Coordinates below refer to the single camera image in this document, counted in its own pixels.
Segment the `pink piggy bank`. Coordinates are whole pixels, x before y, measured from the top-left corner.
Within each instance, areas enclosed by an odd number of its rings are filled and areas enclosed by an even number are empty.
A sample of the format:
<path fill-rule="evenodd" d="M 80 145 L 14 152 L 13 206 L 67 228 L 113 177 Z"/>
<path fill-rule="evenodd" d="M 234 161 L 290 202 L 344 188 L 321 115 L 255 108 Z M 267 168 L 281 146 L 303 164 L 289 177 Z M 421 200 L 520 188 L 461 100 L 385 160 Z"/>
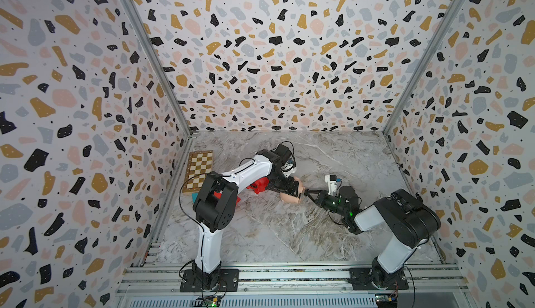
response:
<path fill-rule="evenodd" d="M 303 182 L 299 178 L 294 177 L 294 182 L 291 187 L 288 188 L 287 191 L 281 192 L 279 195 L 284 203 L 299 204 L 304 191 L 305 187 Z"/>

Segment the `red piggy bank back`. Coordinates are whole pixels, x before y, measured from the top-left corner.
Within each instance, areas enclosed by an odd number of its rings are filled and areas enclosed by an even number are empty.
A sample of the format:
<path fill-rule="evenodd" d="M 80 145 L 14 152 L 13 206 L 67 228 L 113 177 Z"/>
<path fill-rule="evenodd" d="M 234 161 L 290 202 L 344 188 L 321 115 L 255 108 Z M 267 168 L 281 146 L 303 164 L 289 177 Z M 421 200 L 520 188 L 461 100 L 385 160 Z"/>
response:
<path fill-rule="evenodd" d="M 260 194 L 268 190 L 270 180 L 268 177 L 260 178 L 247 187 L 248 190 L 252 190 L 255 194 Z"/>

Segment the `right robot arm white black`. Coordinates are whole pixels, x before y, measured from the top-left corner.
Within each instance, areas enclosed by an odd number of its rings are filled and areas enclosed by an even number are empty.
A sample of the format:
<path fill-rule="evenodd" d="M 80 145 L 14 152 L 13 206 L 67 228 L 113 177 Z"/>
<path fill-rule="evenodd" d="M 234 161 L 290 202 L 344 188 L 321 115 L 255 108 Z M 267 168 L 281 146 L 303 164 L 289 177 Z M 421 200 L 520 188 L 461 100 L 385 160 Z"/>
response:
<path fill-rule="evenodd" d="M 311 189 L 306 189 L 304 194 L 319 208 L 339 215 L 339 224 L 352 234 L 362 234 L 381 224 L 386 224 L 392 232 L 386 248 L 372 261 L 369 273 L 351 282 L 359 286 L 401 288 L 405 263 L 441 227 L 437 214 L 404 189 L 365 209 L 360 208 L 360 198 L 351 186 L 343 186 L 333 195 L 327 190 Z"/>

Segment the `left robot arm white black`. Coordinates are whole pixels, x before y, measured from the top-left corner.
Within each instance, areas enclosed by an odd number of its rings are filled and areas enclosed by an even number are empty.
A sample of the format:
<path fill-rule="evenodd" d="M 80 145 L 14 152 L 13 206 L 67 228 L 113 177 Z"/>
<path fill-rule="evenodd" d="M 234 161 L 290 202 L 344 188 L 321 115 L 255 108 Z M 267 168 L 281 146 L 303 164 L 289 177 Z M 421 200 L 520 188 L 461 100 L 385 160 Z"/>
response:
<path fill-rule="evenodd" d="M 235 169 L 205 175 L 193 202 L 194 216 L 189 216 L 199 226 L 198 252 L 192 270 L 186 273 L 196 286 L 209 290 L 222 279 L 222 238 L 235 215 L 238 195 L 248 188 L 257 193 L 268 190 L 278 193 L 285 203 L 299 203 L 305 189 L 293 176 L 296 168 L 294 148 L 282 142 L 244 159 Z"/>

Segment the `wooden chessboard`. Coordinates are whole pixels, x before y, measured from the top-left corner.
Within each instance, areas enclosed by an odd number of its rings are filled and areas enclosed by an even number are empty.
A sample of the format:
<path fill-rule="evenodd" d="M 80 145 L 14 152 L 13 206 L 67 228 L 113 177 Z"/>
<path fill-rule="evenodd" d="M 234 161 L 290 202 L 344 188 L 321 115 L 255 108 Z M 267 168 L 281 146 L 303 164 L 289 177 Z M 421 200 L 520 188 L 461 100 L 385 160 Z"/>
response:
<path fill-rule="evenodd" d="M 185 182 L 181 192 L 195 193 L 200 191 L 206 174 L 213 171 L 213 158 L 213 151 L 194 151 L 189 154 Z"/>

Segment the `right circuit board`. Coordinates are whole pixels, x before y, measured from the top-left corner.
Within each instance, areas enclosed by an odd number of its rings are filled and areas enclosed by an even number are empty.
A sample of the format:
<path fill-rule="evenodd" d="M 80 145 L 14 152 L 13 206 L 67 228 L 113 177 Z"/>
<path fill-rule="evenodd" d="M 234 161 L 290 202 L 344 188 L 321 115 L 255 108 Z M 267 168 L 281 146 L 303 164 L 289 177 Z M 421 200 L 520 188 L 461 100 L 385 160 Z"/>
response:
<path fill-rule="evenodd" d="M 377 308 L 397 308 L 398 307 L 398 297 L 396 295 L 387 295 L 387 294 L 377 294 L 376 297 L 376 306 Z"/>

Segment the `circuit board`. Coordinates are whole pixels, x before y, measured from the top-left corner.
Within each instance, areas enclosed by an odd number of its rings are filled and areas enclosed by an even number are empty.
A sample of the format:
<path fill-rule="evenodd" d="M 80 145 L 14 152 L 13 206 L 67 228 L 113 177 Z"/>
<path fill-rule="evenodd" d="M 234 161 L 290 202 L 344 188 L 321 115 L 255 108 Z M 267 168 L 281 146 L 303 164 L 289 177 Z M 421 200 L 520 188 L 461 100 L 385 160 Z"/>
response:
<path fill-rule="evenodd" d="M 387 295 L 387 294 L 377 294 L 376 297 L 376 306 L 377 308 L 397 308 L 398 307 L 398 297 L 396 295 Z"/>
<path fill-rule="evenodd" d="M 198 297 L 193 303 L 193 307 L 199 308 L 214 308 L 220 307 L 222 298 L 219 296 Z"/>

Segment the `left circuit board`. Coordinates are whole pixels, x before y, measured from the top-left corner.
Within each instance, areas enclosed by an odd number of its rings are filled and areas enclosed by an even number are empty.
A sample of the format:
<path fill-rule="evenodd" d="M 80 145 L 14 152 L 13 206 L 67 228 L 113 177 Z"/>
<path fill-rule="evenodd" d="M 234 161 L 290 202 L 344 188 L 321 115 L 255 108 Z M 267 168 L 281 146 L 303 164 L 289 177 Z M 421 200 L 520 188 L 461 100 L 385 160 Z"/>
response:
<path fill-rule="evenodd" d="M 198 297 L 193 303 L 193 307 L 199 308 L 214 308 L 220 307 L 222 298 L 219 296 Z"/>

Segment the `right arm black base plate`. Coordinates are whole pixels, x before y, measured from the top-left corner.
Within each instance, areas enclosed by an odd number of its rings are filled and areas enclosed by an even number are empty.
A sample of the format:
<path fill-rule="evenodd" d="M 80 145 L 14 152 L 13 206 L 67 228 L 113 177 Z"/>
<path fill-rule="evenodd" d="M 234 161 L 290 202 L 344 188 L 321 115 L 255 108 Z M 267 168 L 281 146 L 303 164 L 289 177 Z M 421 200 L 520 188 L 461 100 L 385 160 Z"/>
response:
<path fill-rule="evenodd" d="M 348 282 L 354 291 L 394 291 L 408 290 L 409 284 L 403 269 L 395 273 L 386 273 L 381 268 L 351 268 Z"/>

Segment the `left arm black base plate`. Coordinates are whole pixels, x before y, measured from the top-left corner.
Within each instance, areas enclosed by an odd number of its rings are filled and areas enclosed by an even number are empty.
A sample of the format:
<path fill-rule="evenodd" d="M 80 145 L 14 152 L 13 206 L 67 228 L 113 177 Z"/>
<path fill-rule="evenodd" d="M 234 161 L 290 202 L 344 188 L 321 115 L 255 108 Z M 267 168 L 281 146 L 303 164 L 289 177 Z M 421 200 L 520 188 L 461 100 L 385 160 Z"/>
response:
<path fill-rule="evenodd" d="M 209 276 L 200 272 L 186 270 L 180 286 L 181 293 L 200 293 L 201 290 L 209 292 L 236 292 L 239 280 L 238 269 L 220 269 Z"/>

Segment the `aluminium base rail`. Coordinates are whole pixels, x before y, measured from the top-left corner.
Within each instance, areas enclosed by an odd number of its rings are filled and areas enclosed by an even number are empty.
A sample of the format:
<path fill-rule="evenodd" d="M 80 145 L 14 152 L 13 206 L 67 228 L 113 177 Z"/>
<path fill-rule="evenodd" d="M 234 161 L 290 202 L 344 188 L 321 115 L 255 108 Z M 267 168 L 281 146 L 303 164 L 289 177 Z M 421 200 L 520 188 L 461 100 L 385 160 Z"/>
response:
<path fill-rule="evenodd" d="M 377 294 L 396 295 L 398 307 L 476 307 L 468 282 L 452 264 L 409 264 L 408 290 L 354 291 L 351 262 L 230 263 L 238 269 L 236 292 L 181 293 L 186 268 L 153 265 L 129 268 L 115 307 L 193 307 L 198 297 L 219 296 L 220 307 L 377 307 Z"/>

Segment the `left aluminium corner post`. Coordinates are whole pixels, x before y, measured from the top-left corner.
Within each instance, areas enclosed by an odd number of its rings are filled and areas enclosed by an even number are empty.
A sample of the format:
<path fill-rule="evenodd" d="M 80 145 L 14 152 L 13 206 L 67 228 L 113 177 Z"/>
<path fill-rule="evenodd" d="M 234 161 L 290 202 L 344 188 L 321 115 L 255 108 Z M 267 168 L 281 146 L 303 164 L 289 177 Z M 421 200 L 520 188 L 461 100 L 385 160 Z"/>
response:
<path fill-rule="evenodd" d="M 130 19 L 132 28 L 139 39 L 139 43 L 141 44 L 143 51 L 145 51 L 147 59 L 150 65 L 152 66 L 158 80 L 160 81 L 163 92 L 165 96 L 167 97 L 169 104 L 176 115 L 178 125 L 182 134 L 185 135 L 185 138 L 191 138 L 192 131 L 186 121 L 186 118 L 184 117 L 182 109 L 178 103 L 178 100 L 175 96 L 173 89 L 171 88 L 169 80 L 165 75 L 164 68 L 155 50 L 153 49 L 152 42 L 150 41 L 150 36 L 146 33 L 146 30 L 143 26 L 142 19 L 140 18 L 139 13 L 137 12 L 137 8 L 135 7 L 134 1 L 133 0 L 119 0 L 119 1 L 121 2 L 121 5 L 124 7 L 125 14 Z"/>

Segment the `aluminium corner post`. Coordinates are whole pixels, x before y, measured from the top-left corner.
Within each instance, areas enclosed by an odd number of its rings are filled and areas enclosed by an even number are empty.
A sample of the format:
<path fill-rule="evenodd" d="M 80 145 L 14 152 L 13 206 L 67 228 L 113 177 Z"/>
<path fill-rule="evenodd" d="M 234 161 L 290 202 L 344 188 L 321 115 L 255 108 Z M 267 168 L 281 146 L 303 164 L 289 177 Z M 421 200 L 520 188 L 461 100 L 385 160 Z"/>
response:
<path fill-rule="evenodd" d="M 167 97 L 169 104 L 176 115 L 178 125 L 182 134 L 185 135 L 185 138 L 191 138 L 192 131 L 186 121 L 186 118 L 184 117 L 182 109 L 178 103 L 178 100 L 175 96 L 173 89 L 171 88 L 169 80 L 165 75 L 164 68 L 155 50 L 153 49 L 152 42 L 150 41 L 150 36 L 146 33 L 146 30 L 143 26 L 142 19 L 140 18 L 139 13 L 137 12 L 137 8 L 135 7 L 134 1 L 133 0 L 119 0 L 119 1 L 121 2 L 121 5 L 124 7 L 125 14 L 130 19 L 132 28 L 139 39 L 139 43 L 141 44 L 143 51 L 145 51 L 147 59 L 150 65 L 152 66 L 158 80 L 160 81 L 163 92 L 165 96 Z"/>
<path fill-rule="evenodd" d="M 395 122 L 397 121 L 397 118 L 400 117 L 404 105 L 410 100 L 411 93 L 415 90 L 416 86 L 419 83 L 419 80 L 422 78 L 422 75 L 424 74 L 424 71 L 427 68 L 427 65 L 429 65 L 433 56 L 440 48 L 442 40 L 447 35 L 451 23 L 458 15 L 458 12 L 460 11 L 464 2 L 465 0 L 451 1 L 449 8 L 446 10 L 444 17 L 437 28 L 437 31 L 433 34 L 433 37 L 430 40 L 428 47 L 424 50 L 422 58 L 420 58 L 419 62 L 417 63 L 415 71 L 413 72 L 408 82 L 408 85 L 401 94 L 393 113 L 391 114 L 385 125 L 385 128 L 383 129 L 383 135 L 385 137 L 394 129 Z"/>

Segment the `right aluminium corner post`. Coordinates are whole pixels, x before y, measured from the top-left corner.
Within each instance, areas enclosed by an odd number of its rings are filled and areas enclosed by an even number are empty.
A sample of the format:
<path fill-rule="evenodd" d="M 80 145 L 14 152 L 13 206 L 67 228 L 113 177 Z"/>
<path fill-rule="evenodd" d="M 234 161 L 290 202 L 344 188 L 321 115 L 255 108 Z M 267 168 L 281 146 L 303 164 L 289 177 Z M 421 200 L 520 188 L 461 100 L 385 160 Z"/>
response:
<path fill-rule="evenodd" d="M 437 28 L 437 31 L 433 34 L 433 37 L 430 40 L 428 47 L 424 50 L 422 58 L 420 58 L 419 62 L 417 63 L 415 71 L 413 72 L 408 82 L 408 85 L 401 94 L 393 113 L 391 114 L 385 125 L 385 128 L 383 129 L 383 135 L 385 137 L 394 129 L 395 122 L 397 121 L 397 118 L 400 117 L 404 105 L 410 100 L 411 93 L 415 90 L 416 86 L 419 83 L 419 80 L 422 78 L 422 75 L 424 74 L 424 71 L 427 68 L 427 65 L 429 65 L 433 56 L 440 48 L 442 40 L 447 35 L 451 23 L 458 15 L 458 12 L 460 11 L 464 2 L 465 0 L 451 1 L 449 8 L 446 10 L 444 17 Z"/>

